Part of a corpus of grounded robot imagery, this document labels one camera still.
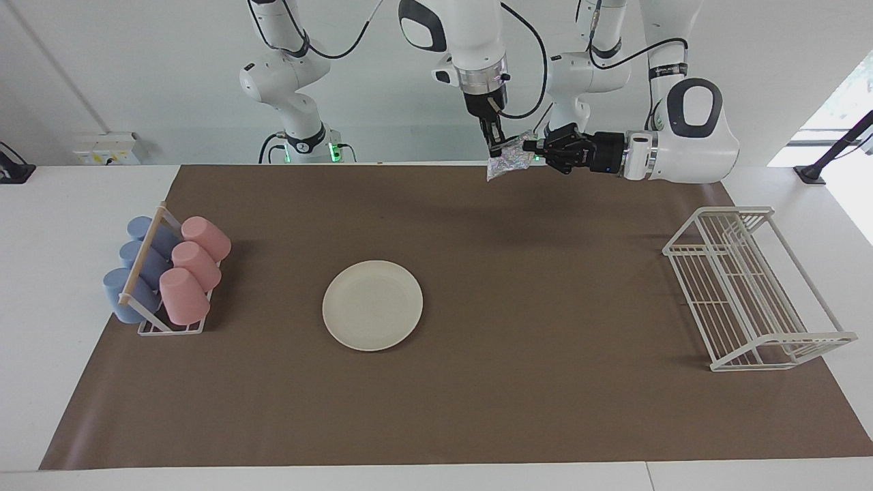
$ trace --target white wire rack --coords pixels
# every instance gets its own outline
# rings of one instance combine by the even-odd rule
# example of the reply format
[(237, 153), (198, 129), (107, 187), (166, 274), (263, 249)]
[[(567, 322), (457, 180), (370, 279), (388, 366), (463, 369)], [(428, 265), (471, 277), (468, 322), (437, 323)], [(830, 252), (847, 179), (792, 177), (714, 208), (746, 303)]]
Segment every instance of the white wire rack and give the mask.
[[(843, 331), (772, 215), (769, 207), (700, 208), (663, 249), (712, 371), (790, 369), (857, 339)], [(762, 225), (769, 225), (785, 247), (835, 332), (807, 331), (753, 238)]]

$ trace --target cup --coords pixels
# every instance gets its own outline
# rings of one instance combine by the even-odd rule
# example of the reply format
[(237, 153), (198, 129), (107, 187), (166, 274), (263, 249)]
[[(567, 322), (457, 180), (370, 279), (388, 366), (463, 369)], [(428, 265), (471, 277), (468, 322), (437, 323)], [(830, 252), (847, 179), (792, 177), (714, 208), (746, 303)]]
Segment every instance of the cup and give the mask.
[(210, 311), (200, 283), (183, 267), (174, 267), (161, 275), (161, 297), (167, 316), (177, 326), (202, 321)]
[[(127, 269), (134, 268), (136, 254), (139, 253), (142, 247), (141, 240), (132, 240), (121, 247), (118, 251), (121, 265)], [(146, 281), (146, 284), (152, 290), (157, 290), (161, 275), (170, 268), (169, 263), (155, 249), (149, 247), (146, 251), (146, 260), (142, 263), (140, 270), (140, 278)]]
[[(138, 324), (145, 321), (145, 317), (130, 305), (121, 306), (118, 304), (118, 295), (124, 290), (124, 284), (127, 282), (129, 274), (130, 269), (126, 267), (110, 271), (103, 277), (103, 291), (106, 292), (109, 303), (112, 305), (112, 310), (119, 321), (125, 324)], [(136, 279), (134, 291), (131, 295), (152, 314), (157, 312), (158, 307), (161, 305), (158, 296), (148, 287), (142, 278)]]
[(215, 288), (221, 281), (221, 270), (206, 249), (196, 242), (186, 240), (173, 248), (173, 266), (190, 271), (204, 292)]
[[(133, 240), (143, 240), (146, 237), (152, 219), (149, 217), (137, 217), (127, 223), (127, 235)], [(164, 259), (169, 260), (173, 254), (173, 247), (179, 242), (179, 238), (166, 225), (158, 225), (155, 238), (152, 240), (152, 248)]]
[(230, 254), (230, 239), (212, 222), (203, 217), (191, 217), (182, 224), (185, 240), (196, 242), (218, 262)]

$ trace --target pink cup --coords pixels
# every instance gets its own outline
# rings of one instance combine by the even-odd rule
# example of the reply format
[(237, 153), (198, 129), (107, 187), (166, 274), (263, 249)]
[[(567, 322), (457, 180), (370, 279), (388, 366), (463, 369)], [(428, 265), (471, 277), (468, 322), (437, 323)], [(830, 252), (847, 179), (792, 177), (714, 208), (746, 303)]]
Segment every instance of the pink cup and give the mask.
[(230, 254), (230, 239), (212, 222), (203, 217), (191, 217), (182, 224), (185, 240), (196, 242), (218, 262)]
[(215, 288), (221, 281), (221, 270), (206, 249), (196, 242), (185, 241), (173, 248), (173, 266), (191, 271), (204, 292)]
[(202, 321), (210, 311), (200, 283), (183, 267), (174, 267), (161, 275), (161, 298), (167, 316), (178, 326), (189, 326)]

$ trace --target power socket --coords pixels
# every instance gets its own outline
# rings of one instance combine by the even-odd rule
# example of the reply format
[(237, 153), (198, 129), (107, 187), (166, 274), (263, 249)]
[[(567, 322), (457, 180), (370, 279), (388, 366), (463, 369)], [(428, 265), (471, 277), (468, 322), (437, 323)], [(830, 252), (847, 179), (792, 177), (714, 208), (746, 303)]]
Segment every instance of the power socket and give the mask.
[(133, 133), (77, 135), (73, 154), (83, 165), (140, 165), (148, 154)]

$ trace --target white plate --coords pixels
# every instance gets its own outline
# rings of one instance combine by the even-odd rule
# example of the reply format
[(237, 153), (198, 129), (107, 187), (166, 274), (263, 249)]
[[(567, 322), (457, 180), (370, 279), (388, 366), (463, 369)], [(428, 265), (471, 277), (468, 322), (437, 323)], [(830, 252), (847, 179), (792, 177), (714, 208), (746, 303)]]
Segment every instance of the white plate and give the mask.
[(330, 334), (349, 348), (378, 351), (403, 341), (422, 316), (422, 288), (402, 266), (364, 261), (331, 281), (321, 304)]

